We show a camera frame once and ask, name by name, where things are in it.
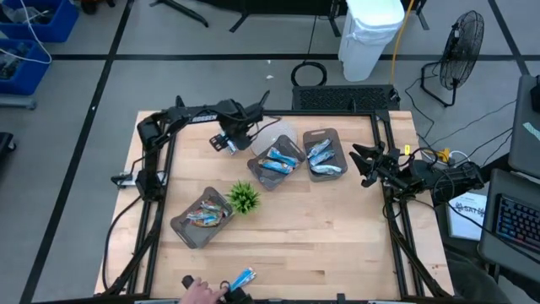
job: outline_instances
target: gray plastic container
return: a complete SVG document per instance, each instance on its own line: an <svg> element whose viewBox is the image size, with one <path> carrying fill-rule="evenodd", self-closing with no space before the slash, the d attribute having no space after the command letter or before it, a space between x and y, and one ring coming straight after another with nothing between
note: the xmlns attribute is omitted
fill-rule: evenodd
<svg viewBox="0 0 540 304"><path fill-rule="evenodd" d="M227 209L227 216L219 225L215 227L197 227L192 225L191 220L187 219L187 214L200 208L201 202L209 200L212 203L220 205ZM206 246L214 236L218 234L233 218L233 209L227 200L219 194L216 189L207 187L202 196L198 198L183 214L170 220L170 227L191 249L200 249Z"/></svg>
<svg viewBox="0 0 540 304"><path fill-rule="evenodd" d="M327 138L329 138L332 142L322 152L333 149L334 152L336 152L336 154L330 160L323 161L319 165L330 165L330 166L340 167L342 169L342 174L339 176L329 176L325 174L315 173L311 170L310 162L308 160L307 171L309 172L310 179L313 182L326 182L326 181L336 180L339 177L341 177L343 174L345 174L345 172L347 172L347 169L348 169L347 161L345 160L345 155L343 154L343 148L341 146L341 141L339 140L338 131L336 131L336 129L334 128L313 130L313 131L308 131L304 133L303 140L304 140L305 152L308 153L309 150L314 145L320 143L321 141Z"/></svg>
<svg viewBox="0 0 540 304"><path fill-rule="evenodd" d="M263 168L261 165L259 165L259 160L267 158L268 151L272 147L278 149L282 155L294 157L300 163L289 174L283 174L283 173L279 173L276 171ZM273 143L273 145L268 147L268 149L265 149L256 158L248 160L247 167L250 168L251 173L253 173L256 179L259 182L261 182L261 184L267 190L272 191L280 183L282 183L285 180L285 178L287 178L287 176L290 176L291 174L295 173L302 166L302 163L304 161L305 161L304 152L302 152L302 150L298 148L298 146L292 140L290 140L288 136L281 135L280 137L278 137L278 140L276 140Z"/></svg>

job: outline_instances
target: blue bin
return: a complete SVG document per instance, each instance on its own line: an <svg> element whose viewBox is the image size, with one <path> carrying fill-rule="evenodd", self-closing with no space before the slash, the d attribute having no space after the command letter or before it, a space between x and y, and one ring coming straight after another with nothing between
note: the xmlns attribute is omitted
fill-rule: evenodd
<svg viewBox="0 0 540 304"><path fill-rule="evenodd" d="M4 0L3 4L10 8L22 8L20 0ZM33 24L35 35L42 42L64 42L68 39L69 33L77 21L78 10L69 0L24 0L24 5L28 8L51 7L55 8L55 14L48 24ZM27 24L0 23L0 30L11 39L31 39L34 36L30 32Z"/></svg>
<svg viewBox="0 0 540 304"><path fill-rule="evenodd" d="M37 42L34 41L0 39L0 47L5 51L10 48L17 49L17 46L21 42L29 48L26 55L27 58L43 62L48 61L49 57L43 52ZM0 93L17 95L34 94L35 88L40 84L48 68L49 64L21 61L11 79L0 79Z"/></svg>

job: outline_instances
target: standing fan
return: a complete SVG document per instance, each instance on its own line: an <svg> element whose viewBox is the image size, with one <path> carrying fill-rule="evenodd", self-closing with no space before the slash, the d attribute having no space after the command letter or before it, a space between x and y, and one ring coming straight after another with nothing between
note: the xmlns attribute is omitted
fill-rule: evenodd
<svg viewBox="0 0 540 304"><path fill-rule="evenodd" d="M452 25L452 31L446 41L445 51L438 62L432 62L422 67L420 88L435 98L444 107L454 106L456 91L469 78L474 64L478 59L483 40L483 17L470 11L459 17ZM431 93L424 86L425 69L440 63L440 84L448 90L453 90L452 103L444 102L439 96Z"/></svg>

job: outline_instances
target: green artificial plant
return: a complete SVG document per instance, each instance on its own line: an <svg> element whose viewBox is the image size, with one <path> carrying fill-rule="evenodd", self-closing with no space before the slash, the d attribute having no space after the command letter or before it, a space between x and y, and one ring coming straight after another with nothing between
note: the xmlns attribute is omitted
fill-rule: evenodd
<svg viewBox="0 0 540 304"><path fill-rule="evenodd" d="M238 181L230 189L227 194L229 204L233 206L235 212L240 214L248 214L257 208L261 202L259 197L261 194L253 188L249 182Z"/></svg>

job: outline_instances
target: butcher block tabletop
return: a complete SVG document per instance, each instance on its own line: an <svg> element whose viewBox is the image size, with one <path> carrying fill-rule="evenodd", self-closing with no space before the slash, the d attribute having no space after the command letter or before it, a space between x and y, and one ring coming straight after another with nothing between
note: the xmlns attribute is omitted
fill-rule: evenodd
<svg viewBox="0 0 540 304"><path fill-rule="evenodd" d="M139 112L137 122L151 113ZM411 113L393 111L390 117L396 146L403 149L409 144L412 149L417 148ZM312 182L304 163L269 192L247 168L247 161L254 157L250 149L230 156L226 151L216 152L208 143L219 132L216 122L182 129L176 137L152 298L181 297L185 292L181 280L187 274L199 276L218 289L221 281L233 281L243 269L252 267L257 276L244 289L254 299L335 300L337 293L344 293L348 300L399 299L391 237L382 215L381 186L377 183L361 187L363 177L348 156L353 144L374 144L370 119L285 116L283 120L297 132L301 148L304 132L335 128L348 171L335 181ZM382 124L380 130L381 139L386 141ZM134 131L127 153L127 171L141 157L141 151ZM162 162L165 151L160 156ZM248 215L236 214L205 248L188 248L170 228L170 220L193 204L206 187L214 187L225 195L239 180L250 182L261 193L259 208ZM137 196L135 187L122 189L114 216ZM428 193L418 198L431 203ZM112 232L106 271L109 285L132 257L142 207L142 202L136 204ZM452 292L434 211L415 202L408 209L418 257L440 285ZM411 269L404 255L403 261L408 290L413 294ZM143 289L147 264L147 259L141 262L137 291ZM103 291L101 279L95 290Z"/></svg>

